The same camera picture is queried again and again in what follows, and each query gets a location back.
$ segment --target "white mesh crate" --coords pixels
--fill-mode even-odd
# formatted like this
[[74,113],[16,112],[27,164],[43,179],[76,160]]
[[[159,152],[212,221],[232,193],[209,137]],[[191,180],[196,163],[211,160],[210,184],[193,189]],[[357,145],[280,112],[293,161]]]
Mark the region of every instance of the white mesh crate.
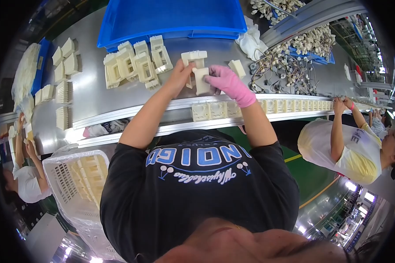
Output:
[[68,164],[77,162],[83,157],[96,155],[103,157],[108,169],[109,158],[101,150],[47,158],[42,162],[42,166],[61,214],[76,228],[91,250],[102,259],[123,261],[104,234],[97,204],[81,197],[68,167]]

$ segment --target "yellow shirt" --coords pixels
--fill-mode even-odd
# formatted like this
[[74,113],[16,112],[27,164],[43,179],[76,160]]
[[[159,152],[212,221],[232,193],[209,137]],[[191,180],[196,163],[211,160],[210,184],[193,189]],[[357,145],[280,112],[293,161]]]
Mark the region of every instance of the yellow shirt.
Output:
[[344,150],[335,163],[331,158],[332,121],[316,119],[300,133],[298,147],[306,161],[339,172],[352,181],[368,185],[382,173],[380,149],[382,142],[369,125],[361,128],[342,125]]

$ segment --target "blue plastic bin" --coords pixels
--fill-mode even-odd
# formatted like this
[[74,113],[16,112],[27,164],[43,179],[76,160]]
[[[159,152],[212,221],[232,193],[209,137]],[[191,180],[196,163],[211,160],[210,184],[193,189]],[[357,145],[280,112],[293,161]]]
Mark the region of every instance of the blue plastic bin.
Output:
[[35,96],[35,93],[39,91],[42,82],[42,73],[44,72],[45,61],[47,59],[48,48],[50,47],[50,42],[45,39],[45,37],[38,43],[41,45],[39,53],[38,53],[38,61],[37,61],[37,72],[35,73],[34,82],[31,87],[31,94]]
[[237,39],[247,31],[238,0],[110,0],[97,47],[108,52],[161,34],[164,39],[211,37]]
[[335,64],[335,59],[334,59],[334,55],[332,54],[332,52],[331,52],[331,57],[329,58],[329,61],[327,61],[325,58],[323,58],[321,56],[318,56],[315,54],[310,54],[310,52],[308,52],[306,55],[301,55],[301,54],[297,55],[297,53],[296,53],[297,49],[293,48],[291,46],[289,46],[288,49],[290,50],[290,55],[293,57],[301,57],[301,58],[307,57],[309,60],[313,60],[314,62],[324,64],[324,65],[326,65],[328,63]]

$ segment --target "hand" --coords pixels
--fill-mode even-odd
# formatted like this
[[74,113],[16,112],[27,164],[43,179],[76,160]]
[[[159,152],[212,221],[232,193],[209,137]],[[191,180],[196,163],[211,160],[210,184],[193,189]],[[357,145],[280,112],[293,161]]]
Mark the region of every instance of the hand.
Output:
[[335,97],[335,103],[334,103],[334,112],[335,115],[342,115],[342,113],[344,112],[344,110],[347,108],[343,101],[341,100],[341,98],[339,97]]
[[246,108],[256,101],[256,95],[228,67],[212,65],[209,67],[209,75],[204,76],[203,80],[225,92],[240,108]]
[[350,100],[347,96],[345,96],[345,99],[342,102],[347,108],[351,108],[353,106],[353,101]]
[[22,126],[25,123],[25,118],[23,118],[23,116],[25,115],[23,114],[23,112],[21,112],[18,118],[18,133],[21,133]]
[[167,92],[172,98],[177,97],[181,89],[186,85],[186,81],[192,73],[192,68],[195,66],[195,63],[189,63],[187,67],[184,67],[183,61],[179,59],[171,76],[165,82],[161,90]]
[[28,153],[29,157],[36,157],[34,145],[30,140],[28,140],[28,144],[25,144],[26,152]]

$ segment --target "black t-shirt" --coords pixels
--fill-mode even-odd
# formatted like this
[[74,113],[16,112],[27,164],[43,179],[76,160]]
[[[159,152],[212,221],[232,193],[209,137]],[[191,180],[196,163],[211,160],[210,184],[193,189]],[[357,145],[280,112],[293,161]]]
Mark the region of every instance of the black t-shirt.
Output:
[[153,262],[206,218],[249,231],[292,230],[299,189],[279,142],[247,153],[217,130],[164,136],[149,155],[118,144],[101,197],[101,222],[127,262]]

